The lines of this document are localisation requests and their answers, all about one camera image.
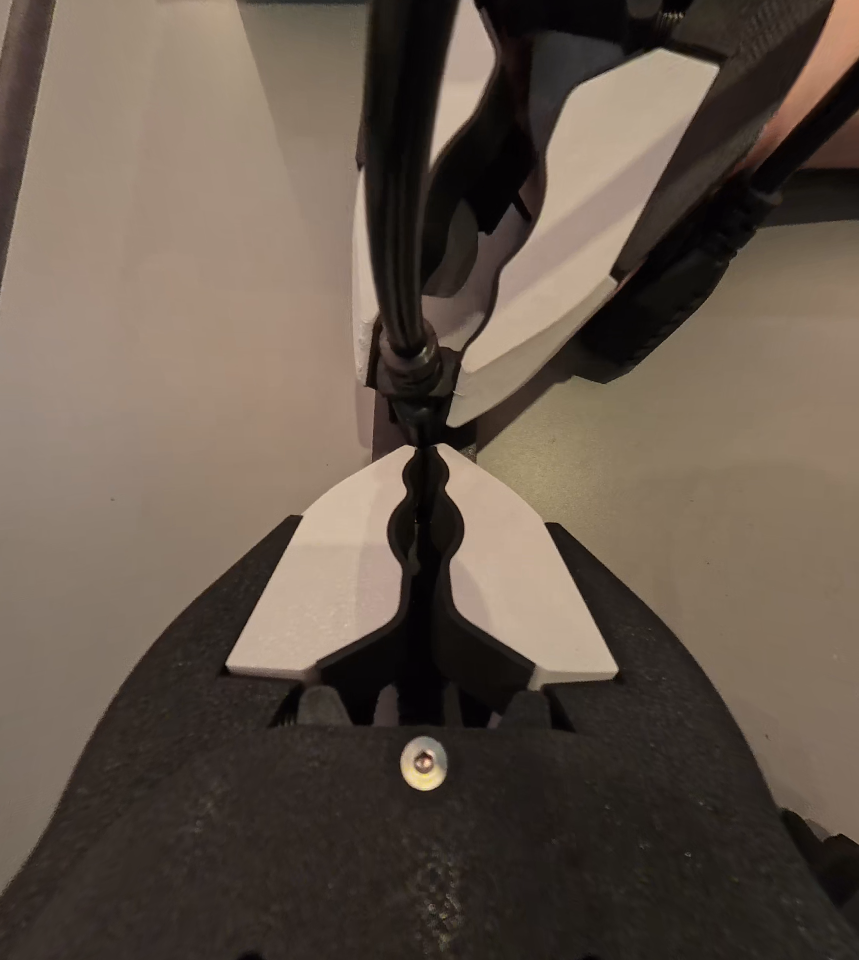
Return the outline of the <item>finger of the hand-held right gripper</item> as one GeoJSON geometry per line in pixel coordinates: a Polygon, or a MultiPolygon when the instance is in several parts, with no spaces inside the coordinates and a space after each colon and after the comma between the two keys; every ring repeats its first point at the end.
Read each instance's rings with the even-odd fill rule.
{"type": "MultiPolygon", "coordinates": [[[[444,148],[480,105],[496,66],[496,47],[475,2],[458,4],[428,153],[433,171],[444,148]]],[[[351,234],[351,341],[358,382],[370,381],[371,355],[378,349],[379,306],[371,266],[365,212],[364,168],[358,171],[351,234]]]]}
{"type": "Polygon", "coordinates": [[[616,290],[616,261],[719,72],[655,49],[581,80],[551,109],[542,204],[462,353],[449,427],[527,384],[616,290]]]}

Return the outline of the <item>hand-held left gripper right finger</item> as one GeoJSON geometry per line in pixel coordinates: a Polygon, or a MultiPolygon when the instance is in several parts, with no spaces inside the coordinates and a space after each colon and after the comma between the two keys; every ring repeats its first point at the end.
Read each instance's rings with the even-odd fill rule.
{"type": "Polygon", "coordinates": [[[434,659],[463,689],[608,681],[618,666],[547,525],[512,488],[446,444],[434,659]]]}

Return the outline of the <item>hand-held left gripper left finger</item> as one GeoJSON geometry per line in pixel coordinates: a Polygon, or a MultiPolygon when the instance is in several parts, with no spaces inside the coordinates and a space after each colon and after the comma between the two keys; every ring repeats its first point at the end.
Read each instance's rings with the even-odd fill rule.
{"type": "Polygon", "coordinates": [[[414,453],[396,449],[306,509],[226,660],[229,673],[307,681],[329,656],[390,623],[403,573],[388,527],[414,453]]]}

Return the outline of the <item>black power plug with cord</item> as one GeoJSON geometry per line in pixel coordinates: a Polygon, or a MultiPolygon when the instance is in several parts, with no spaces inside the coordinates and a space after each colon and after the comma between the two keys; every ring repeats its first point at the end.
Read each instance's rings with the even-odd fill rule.
{"type": "Polygon", "coordinates": [[[416,448],[434,442],[447,373],[423,314],[421,258],[430,152],[457,7],[375,1],[368,11],[362,145],[376,389],[416,448]]]}

